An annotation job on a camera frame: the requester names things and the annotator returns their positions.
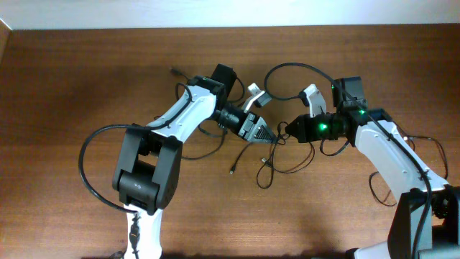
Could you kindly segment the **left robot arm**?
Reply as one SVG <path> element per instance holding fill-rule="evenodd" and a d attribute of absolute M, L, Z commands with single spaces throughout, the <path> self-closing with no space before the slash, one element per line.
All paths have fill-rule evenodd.
<path fill-rule="evenodd" d="M 270 96 L 256 84 L 243 106 L 234 106 L 229 92 L 234 70 L 216 66 L 212 76 L 188 80 L 184 94 L 145 129 L 129 127 L 119 153 L 112 187 L 128 214 L 128 248 L 123 258 L 160 258 L 162 213 L 178 186 L 183 144 L 203 121 L 210 119 L 249 143 L 273 143 L 275 134 L 251 106 L 262 107 Z"/>

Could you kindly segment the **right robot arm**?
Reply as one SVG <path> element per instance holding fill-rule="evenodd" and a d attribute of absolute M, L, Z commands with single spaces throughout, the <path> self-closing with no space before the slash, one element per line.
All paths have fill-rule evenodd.
<path fill-rule="evenodd" d="M 311 84 L 299 93 L 310 109 L 285 131 L 298 142 L 345 137 L 364 154 L 390 187 L 397 209 L 387 240 L 354 248 L 348 258 L 458 258 L 459 188 L 434 173 L 411 149 L 384 109 L 368 109 L 359 77 L 332 83 L 336 112 L 326 111 Z"/>

